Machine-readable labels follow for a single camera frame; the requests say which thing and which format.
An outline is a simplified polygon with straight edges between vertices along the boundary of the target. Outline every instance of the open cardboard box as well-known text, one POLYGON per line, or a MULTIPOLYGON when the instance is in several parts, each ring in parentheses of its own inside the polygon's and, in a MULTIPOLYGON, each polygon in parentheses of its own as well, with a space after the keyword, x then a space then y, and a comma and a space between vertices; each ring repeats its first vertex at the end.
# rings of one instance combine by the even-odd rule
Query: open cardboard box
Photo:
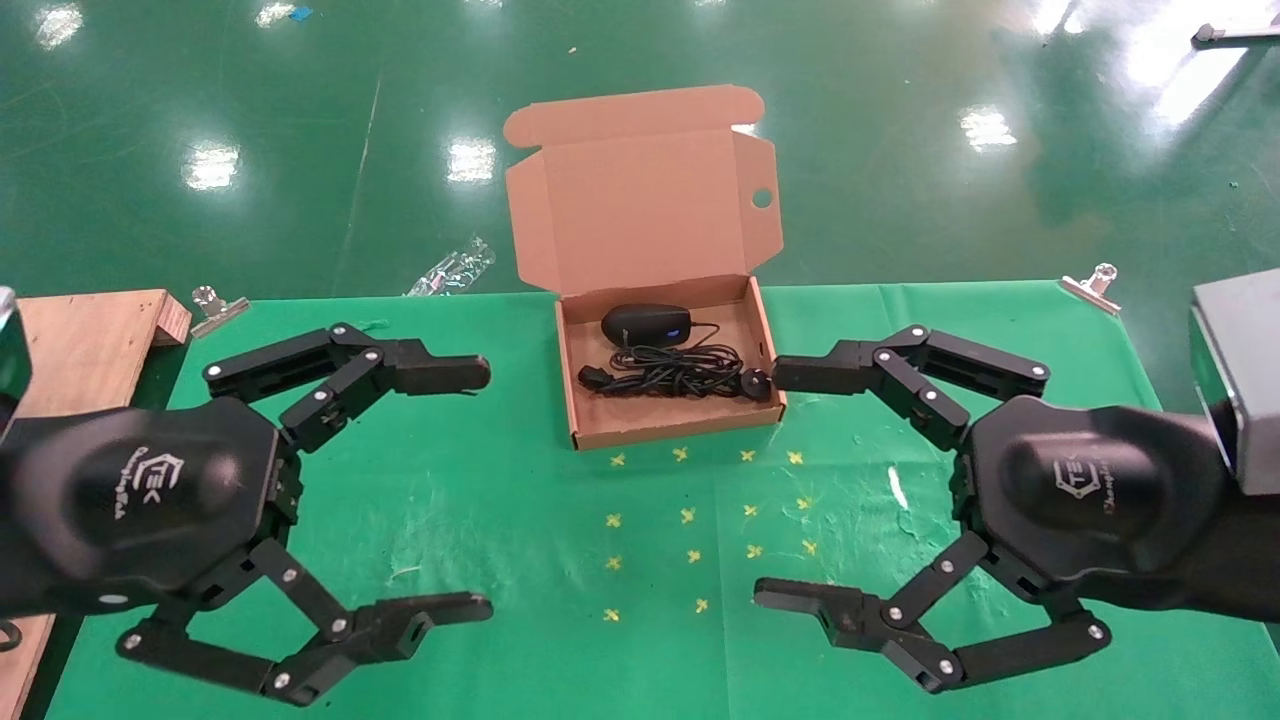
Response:
POLYGON ((716 86, 539 102, 507 119, 508 142, 541 147, 507 170, 507 196, 521 279, 561 296, 556 324, 579 450, 782 419, 776 388, 754 402, 603 397, 577 383, 584 365, 609 368, 614 347, 600 319, 626 302, 689 307, 694 322, 721 325, 712 342, 736 348, 746 369, 772 370, 751 270, 782 250, 773 145, 732 128, 762 115, 754 91, 716 86))

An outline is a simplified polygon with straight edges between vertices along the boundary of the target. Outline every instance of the box flap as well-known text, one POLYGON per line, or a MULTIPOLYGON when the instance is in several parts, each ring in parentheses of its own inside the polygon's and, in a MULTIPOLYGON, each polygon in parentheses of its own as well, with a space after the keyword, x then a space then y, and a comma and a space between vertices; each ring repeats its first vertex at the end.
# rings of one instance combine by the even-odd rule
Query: box flap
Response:
POLYGON ((716 86, 534 104, 503 133, 520 277, 561 295, 749 274, 782 249, 764 101, 716 86))

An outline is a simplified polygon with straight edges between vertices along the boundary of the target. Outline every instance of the green tablecloth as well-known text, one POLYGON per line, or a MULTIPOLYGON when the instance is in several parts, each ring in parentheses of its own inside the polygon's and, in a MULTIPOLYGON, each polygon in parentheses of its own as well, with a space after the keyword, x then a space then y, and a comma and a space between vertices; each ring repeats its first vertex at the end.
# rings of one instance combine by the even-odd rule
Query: green tablecloth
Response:
MULTIPOLYGON (((1156 405, 1123 325, 1053 283, 786 287, 765 301, 780 352, 923 323, 1047 363, 1048 401, 1156 405)), ((573 452, 547 295, 259 302, 193 345, 173 406, 206 397, 206 363, 338 320, 485 354, 494 379, 479 397, 387 397, 306 459, 291 550, 351 605, 472 589, 497 614, 357 670, 319 716, 1280 717, 1276 652, 1256 623, 1098 606, 1115 642, 1093 659, 931 697, 877 655, 831 648, 813 619, 755 607, 762 575, 895 591, 956 536, 948 457, 873 397, 805 395, 780 427, 573 452)), ((297 716, 118 660, 134 621, 84 624, 50 717, 297 716)), ((1042 623, 980 573, 927 616, 952 646, 1042 623)), ((310 629, 259 583, 193 634, 283 656, 310 629)))

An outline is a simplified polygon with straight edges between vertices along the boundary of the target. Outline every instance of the black computer mouse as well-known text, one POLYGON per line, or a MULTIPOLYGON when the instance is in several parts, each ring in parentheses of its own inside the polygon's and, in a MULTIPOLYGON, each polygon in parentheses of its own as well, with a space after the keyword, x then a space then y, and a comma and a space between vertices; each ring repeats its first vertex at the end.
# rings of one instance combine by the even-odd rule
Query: black computer mouse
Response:
POLYGON ((689 340, 691 327, 686 307, 652 302, 618 305, 600 320, 600 332, 618 347, 672 347, 689 340))

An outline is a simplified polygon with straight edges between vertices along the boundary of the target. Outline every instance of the wooden board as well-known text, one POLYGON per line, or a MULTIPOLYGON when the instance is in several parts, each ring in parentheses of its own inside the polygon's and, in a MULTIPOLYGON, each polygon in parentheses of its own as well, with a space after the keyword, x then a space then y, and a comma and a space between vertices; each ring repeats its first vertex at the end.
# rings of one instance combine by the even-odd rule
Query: wooden board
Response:
MULTIPOLYGON (((133 398, 151 347, 187 341, 191 313, 163 290, 19 300, 32 379, 18 416, 74 415, 133 398)), ((0 719, 17 719, 54 616, 18 621, 23 641, 0 653, 0 719)))

